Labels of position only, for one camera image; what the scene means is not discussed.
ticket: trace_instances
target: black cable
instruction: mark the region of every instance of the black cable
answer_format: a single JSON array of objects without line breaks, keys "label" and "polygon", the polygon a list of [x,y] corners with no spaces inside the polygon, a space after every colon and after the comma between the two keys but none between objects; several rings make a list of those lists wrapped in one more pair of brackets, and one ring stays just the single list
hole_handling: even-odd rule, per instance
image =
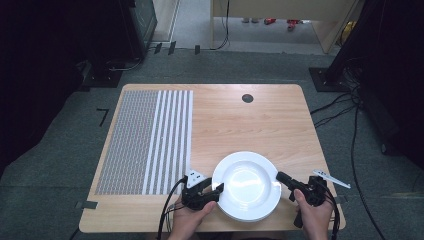
[{"label": "black cable", "polygon": [[337,100],[339,100],[340,98],[342,98],[342,97],[344,97],[344,96],[347,96],[347,95],[350,95],[350,93],[343,93],[343,94],[339,95],[339,96],[338,96],[338,97],[336,97],[336,99],[334,99],[331,103],[329,103],[329,104],[327,104],[327,105],[325,105],[325,106],[323,106],[323,107],[320,107],[320,108],[318,108],[318,109],[315,109],[315,110],[311,111],[311,112],[310,112],[310,114],[312,115],[312,114],[314,114],[314,113],[316,113],[316,112],[319,112],[319,111],[322,111],[322,110],[324,110],[324,109],[327,109],[327,108],[331,107],[332,105],[334,105],[334,104],[337,102]]},{"label": "black cable", "polygon": [[222,22],[222,25],[224,26],[224,29],[225,29],[225,38],[224,38],[224,41],[221,43],[221,45],[219,46],[219,47],[217,47],[217,48],[211,48],[210,50],[219,50],[219,49],[221,49],[221,48],[223,48],[227,43],[229,43],[230,41],[229,41],[229,38],[228,38],[228,36],[229,36],[229,31],[228,31],[228,16],[229,16],[229,11],[230,11],[230,0],[227,0],[227,16],[226,16],[226,20],[225,20],[225,26],[224,26],[224,22],[223,22],[223,20],[222,20],[222,18],[221,18],[221,22]]},{"label": "black cable", "polygon": [[358,178],[356,176],[355,161],[354,161],[354,152],[355,152],[356,133],[357,133],[357,128],[358,128],[358,112],[359,112],[359,106],[356,107],[356,111],[355,111],[354,131],[353,131],[352,144],[351,144],[351,148],[350,148],[350,160],[351,160],[351,164],[352,164],[353,179],[355,181],[356,188],[358,189],[359,196],[361,197],[362,204],[365,207],[365,211],[367,212],[368,217],[370,218],[372,224],[374,225],[374,228],[377,230],[377,232],[380,235],[381,239],[385,240],[386,238],[383,236],[383,233],[381,232],[380,228],[377,226],[377,223],[374,221],[374,218],[371,215],[371,212],[370,212],[370,210],[368,208],[368,205],[367,205],[367,203],[365,201],[365,198],[364,198],[364,195],[362,193],[362,190],[359,187]]},{"label": "black cable", "polygon": [[323,118],[323,119],[319,120],[318,122],[316,122],[316,123],[314,124],[314,126],[315,126],[315,128],[319,128],[319,127],[321,127],[322,125],[325,125],[325,124],[327,124],[328,122],[330,122],[330,121],[332,121],[332,120],[336,119],[337,117],[340,117],[341,115],[346,114],[346,113],[348,113],[348,112],[352,111],[352,109],[354,109],[354,108],[355,108],[355,105],[352,105],[352,106],[350,106],[350,107],[348,107],[348,108],[345,108],[345,109],[343,109],[342,111],[340,111],[339,113],[337,113],[337,114],[336,114],[336,115],[334,115],[334,116],[327,117],[327,118]]},{"label": "black cable", "polygon": [[162,214],[160,216],[160,221],[159,221],[159,229],[158,229],[158,236],[156,237],[157,240],[161,240],[162,238],[162,228],[163,228],[163,222],[165,221],[165,217],[166,217],[166,208],[168,206],[169,200],[172,197],[172,194],[174,193],[175,189],[178,187],[178,185],[180,183],[184,183],[187,182],[187,178],[184,177],[180,180],[178,180],[177,183],[175,183],[174,187],[172,188],[171,192],[168,195],[168,198],[166,199],[165,205],[163,206],[163,210],[162,210]]},{"label": "black cable", "polygon": [[79,235],[81,235],[82,232],[79,230],[79,228],[77,228],[74,233],[72,233],[71,237],[69,238],[69,240],[76,240],[79,238]]},{"label": "black cable", "polygon": [[415,178],[414,184],[412,185],[411,192],[415,192],[415,186],[417,185],[418,179],[421,177],[422,172],[418,173],[418,176]]},{"label": "black cable", "polygon": [[134,64],[133,66],[129,67],[129,68],[109,68],[109,71],[129,71],[129,70],[136,68],[138,65],[140,65],[140,63],[142,61],[143,61],[143,58],[139,58],[137,63]]}]

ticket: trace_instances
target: hand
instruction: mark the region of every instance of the hand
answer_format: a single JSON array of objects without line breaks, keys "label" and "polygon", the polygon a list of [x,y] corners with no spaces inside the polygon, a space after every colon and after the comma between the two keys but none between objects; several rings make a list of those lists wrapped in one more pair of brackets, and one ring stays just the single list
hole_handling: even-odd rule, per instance
[{"label": "hand", "polygon": [[333,205],[324,201],[318,207],[313,207],[306,202],[305,195],[299,189],[294,190],[294,197],[302,213],[303,231],[309,240],[327,240],[328,225],[330,223]]},{"label": "hand", "polygon": [[187,207],[174,211],[172,231],[168,240],[189,239],[202,223],[203,218],[211,213],[215,206],[216,202],[209,202],[200,211],[193,211]]}]

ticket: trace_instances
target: black equipment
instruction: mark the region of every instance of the black equipment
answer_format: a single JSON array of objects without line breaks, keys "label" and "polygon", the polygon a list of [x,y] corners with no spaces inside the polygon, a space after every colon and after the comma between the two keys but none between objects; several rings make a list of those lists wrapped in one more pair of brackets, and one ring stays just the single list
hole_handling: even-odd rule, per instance
[{"label": "black equipment", "polygon": [[[191,210],[202,210],[203,207],[211,201],[218,202],[219,201],[219,195],[224,191],[224,183],[221,183],[218,187],[216,187],[215,190],[203,193],[203,190],[207,187],[209,187],[212,183],[212,178],[206,178],[201,182],[198,182],[197,184],[191,186],[190,188],[187,187],[187,181],[189,180],[189,177],[186,175],[184,178],[180,179],[172,188],[171,192],[168,195],[168,199],[165,202],[165,205],[163,207],[162,215],[160,217],[159,222],[159,229],[158,229],[158,236],[157,240],[161,240],[162,236],[162,227],[163,223],[165,221],[165,218],[168,218],[168,214],[172,211],[188,207]],[[171,199],[172,194],[174,193],[175,189],[178,187],[180,183],[184,183],[184,189],[182,191],[182,200],[181,203],[183,204],[183,207],[176,207],[175,205],[171,205],[170,208],[167,210],[167,206],[169,203],[169,200]]]},{"label": "black equipment", "polygon": [[210,186],[212,178],[207,178],[192,188],[185,185],[182,193],[182,203],[192,210],[202,210],[203,207],[211,201],[218,202],[219,194],[224,191],[224,183],[221,183],[215,190],[203,193],[203,190]]},{"label": "black equipment", "polygon": [[[277,180],[286,185],[287,188],[292,191],[289,196],[289,199],[292,202],[295,201],[295,189],[302,191],[303,195],[305,195],[306,202],[308,202],[311,206],[318,207],[325,201],[325,193],[327,191],[325,187],[327,187],[327,181],[325,181],[322,177],[309,176],[308,184],[304,184],[291,178],[289,175],[283,172],[278,172]],[[297,213],[296,219],[294,220],[294,225],[298,228],[303,226],[302,215],[300,211]]]},{"label": "black equipment", "polygon": [[[303,195],[305,195],[306,202],[314,207],[318,207],[321,204],[323,204],[327,198],[331,200],[331,203],[333,204],[333,207],[334,207],[334,213],[335,213],[331,239],[332,240],[337,239],[337,232],[339,231],[339,224],[340,224],[340,214],[339,214],[339,209],[337,208],[337,205],[336,205],[336,200],[334,199],[330,190],[327,188],[327,181],[325,181],[322,177],[319,177],[319,176],[309,176],[308,184],[304,184],[302,182],[299,182],[293,179],[292,177],[290,177],[289,175],[283,172],[278,172],[276,178],[279,182],[286,185],[287,188],[291,191],[289,199],[292,202],[295,201],[295,198],[294,198],[295,189],[299,189],[300,191],[302,191]],[[299,212],[297,212],[297,216],[294,220],[294,225],[298,228],[301,228],[303,226],[302,214],[300,210]]]}]

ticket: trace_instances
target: cable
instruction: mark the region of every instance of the cable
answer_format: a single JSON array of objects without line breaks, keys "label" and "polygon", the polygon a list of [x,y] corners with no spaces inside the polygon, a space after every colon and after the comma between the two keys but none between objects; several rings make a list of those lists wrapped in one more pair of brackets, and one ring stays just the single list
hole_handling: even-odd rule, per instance
[{"label": "cable", "polygon": [[381,239],[385,240],[386,238],[383,236],[383,233],[381,232],[380,228],[378,227],[377,223],[374,221],[374,218],[371,215],[371,212],[370,212],[370,210],[368,208],[368,205],[367,205],[367,203],[365,201],[365,198],[364,198],[364,195],[362,193],[362,190],[359,187],[358,178],[356,176],[355,161],[354,161],[354,152],[355,152],[356,133],[357,133],[357,128],[358,128],[358,112],[359,112],[359,106],[356,107],[356,111],[355,111],[354,131],[353,131],[352,144],[351,144],[351,148],[350,148],[350,161],[351,161],[351,164],[352,164],[353,179],[355,181],[356,188],[358,189],[359,196],[361,197],[362,204],[365,207],[365,211],[367,212],[368,217],[370,218],[372,224],[374,225],[374,228],[377,230],[377,232],[380,235]]},{"label": "cable", "polygon": [[324,119],[319,120],[318,122],[316,122],[316,123],[314,124],[314,125],[315,125],[315,128],[319,128],[319,127],[321,127],[322,125],[327,124],[328,122],[330,122],[330,121],[332,121],[332,120],[336,119],[337,117],[340,117],[341,115],[346,114],[346,113],[348,113],[348,112],[352,111],[352,109],[354,109],[354,108],[355,108],[355,105],[352,105],[352,106],[350,106],[350,107],[348,107],[348,108],[343,109],[342,111],[340,111],[339,113],[337,113],[337,114],[336,114],[336,115],[334,115],[334,116],[327,117],[327,118],[324,118]]},{"label": "cable", "polygon": [[417,177],[415,178],[414,184],[412,185],[411,192],[415,192],[415,186],[417,185],[418,179],[421,177],[422,174],[422,172],[418,173]]},{"label": "cable", "polygon": [[311,112],[310,112],[310,114],[312,115],[312,114],[314,114],[314,113],[316,113],[316,112],[319,112],[319,111],[322,111],[322,110],[324,110],[324,109],[327,109],[327,108],[331,107],[333,104],[335,104],[335,103],[337,102],[337,100],[339,100],[340,98],[342,98],[342,97],[344,97],[344,96],[347,96],[347,95],[350,95],[350,93],[343,93],[343,94],[339,95],[339,96],[338,96],[338,97],[336,97],[336,99],[334,99],[331,103],[329,103],[329,104],[327,104],[327,105],[325,105],[325,106],[323,106],[323,107],[320,107],[320,108],[318,108],[318,109],[315,109],[315,110],[311,111]]},{"label": "cable", "polygon": [[225,45],[227,45],[227,43],[230,43],[230,40],[228,38],[228,35],[229,35],[229,33],[228,33],[228,15],[229,15],[229,11],[230,11],[230,0],[227,0],[227,12],[226,12],[227,16],[226,16],[226,20],[225,20],[225,26],[224,26],[224,20],[223,20],[223,18],[221,18],[222,26],[225,29],[225,38],[224,38],[224,41],[221,43],[221,45],[219,47],[217,47],[217,48],[210,48],[210,50],[219,50],[219,49],[223,48]]},{"label": "cable", "polygon": [[142,58],[139,58],[138,59],[138,62],[135,64],[135,65],[133,65],[133,66],[131,66],[131,67],[129,67],[129,68],[109,68],[109,71],[129,71],[129,70],[132,70],[132,69],[134,69],[134,68],[136,68],[138,65],[140,65],[140,63],[143,61],[143,59]]},{"label": "cable", "polygon": [[330,189],[325,186],[324,184],[320,183],[317,180],[314,180],[316,184],[320,185],[321,187],[323,187],[325,189],[325,191],[327,192],[328,196],[326,196],[327,198],[330,199],[330,203],[331,205],[333,205],[334,208],[334,223],[333,223],[333,230],[331,233],[331,239],[332,240],[336,240],[337,239],[337,233],[339,232],[339,228],[340,228],[340,211],[339,208],[337,207],[337,203],[336,203],[336,199],[334,198],[333,194],[331,193]]},{"label": "cable", "polygon": [[184,182],[187,182],[187,178],[186,178],[186,177],[184,177],[184,178],[182,178],[182,179],[178,180],[178,182],[177,182],[177,183],[175,183],[174,187],[172,188],[171,192],[169,193],[168,198],[166,199],[165,205],[163,206],[162,214],[161,214],[161,216],[160,216],[159,229],[158,229],[158,236],[157,236],[157,238],[156,238],[157,240],[161,240],[161,238],[162,238],[162,228],[163,228],[163,223],[164,223],[164,221],[165,221],[165,217],[166,217],[166,209],[167,209],[167,206],[168,206],[169,200],[171,199],[172,194],[174,193],[174,191],[175,191],[175,189],[178,187],[178,185],[180,185],[180,183],[184,183]]}]

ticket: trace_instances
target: white stripe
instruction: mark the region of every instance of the white stripe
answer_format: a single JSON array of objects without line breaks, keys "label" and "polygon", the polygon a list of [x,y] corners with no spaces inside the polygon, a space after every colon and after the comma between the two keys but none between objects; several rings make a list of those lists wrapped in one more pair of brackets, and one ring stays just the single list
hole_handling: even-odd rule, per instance
[{"label": "white stripe", "polygon": [[162,107],[160,109],[159,122],[158,122],[158,125],[159,125],[159,128],[158,129],[159,129],[159,131],[156,134],[156,147],[155,147],[156,149],[155,149],[155,155],[154,155],[154,158],[153,158],[152,170],[150,171],[150,173],[151,173],[151,175],[150,175],[150,188],[149,188],[148,194],[153,194],[153,188],[154,188],[155,181],[156,181],[156,166],[157,166],[158,161],[159,161],[159,159],[158,159],[159,145],[160,145],[161,136],[162,136],[162,127],[160,127],[160,126],[162,126],[162,122],[163,122],[163,111],[164,111],[164,108],[165,108],[164,98],[165,97],[163,97],[161,99]]},{"label": "white stripe", "polygon": [[180,145],[180,156],[179,156],[179,169],[178,169],[178,177],[182,178],[182,176],[184,175],[183,173],[183,162],[185,161],[184,159],[184,151],[185,151],[185,145],[184,145],[184,138],[186,137],[186,129],[185,129],[185,122],[186,122],[186,113],[187,113],[187,91],[184,91],[184,95],[183,95],[183,119],[182,119],[182,129],[181,129],[181,145]]},{"label": "white stripe", "polygon": [[168,151],[167,151],[167,157],[166,157],[166,167],[165,167],[165,179],[163,181],[163,189],[162,194],[168,194],[168,181],[169,181],[169,175],[171,175],[172,166],[171,166],[171,150],[172,150],[172,140],[174,137],[174,118],[175,118],[175,101],[177,96],[177,91],[173,91],[172,96],[172,104],[171,104],[171,126],[169,127],[169,138],[168,138]]},{"label": "white stripe", "polygon": [[192,121],[193,121],[193,91],[189,91],[189,100],[188,100],[188,129],[187,129],[187,158],[186,158],[186,169],[185,172],[188,173],[190,171],[190,162],[191,162],[191,129],[192,129]]},{"label": "white stripe", "polygon": [[166,110],[165,110],[165,126],[163,127],[163,129],[165,130],[163,132],[163,135],[161,137],[161,142],[162,142],[162,148],[161,148],[161,152],[160,152],[160,160],[159,160],[159,170],[157,172],[157,174],[159,174],[158,176],[158,181],[157,181],[157,188],[156,188],[156,192],[155,194],[161,194],[161,190],[162,190],[162,179],[163,177],[161,176],[161,174],[163,173],[163,164],[165,162],[165,150],[166,150],[166,138],[168,137],[168,122],[169,122],[169,108],[171,105],[171,95],[172,95],[172,91],[167,91],[166,92],[167,95],[167,102],[166,102]]},{"label": "white stripe", "polygon": [[145,174],[143,176],[143,178],[144,178],[143,191],[141,193],[143,195],[146,195],[146,193],[147,193],[147,183],[149,182],[149,179],[150,179],[150,163],[151,163],[151,159],[152,159],[152,155],[153,155],[153,143],[154,143],[154,139],[156,137],[156,127],[155,126],[156,126],[156,122],[157,122],[157,119],[158,119],[161,96],[162,96],[162,92],[159,91],[158,96],[157,96],[157,100],[156,100],[156,109],[155,109],[155,117],[154,117],[153,125],[152,125],[152,134],[150,136],[150,146],[149,146],[149,154],[147,156],[146,170],[144,171]]},{"label": "white stripe", "polygon": [[175,139],[174,139],[174,156],[172,157],[172,184],[175,184],[178,179],[176,179],[177,175],[177,154],[179,153],[178,142],[180,140],[180,114],[181,114],[181,95],[182,91],[178,92],[178,101],[177,101],[177,123],[176,123],[176,132],[175,132]]}]

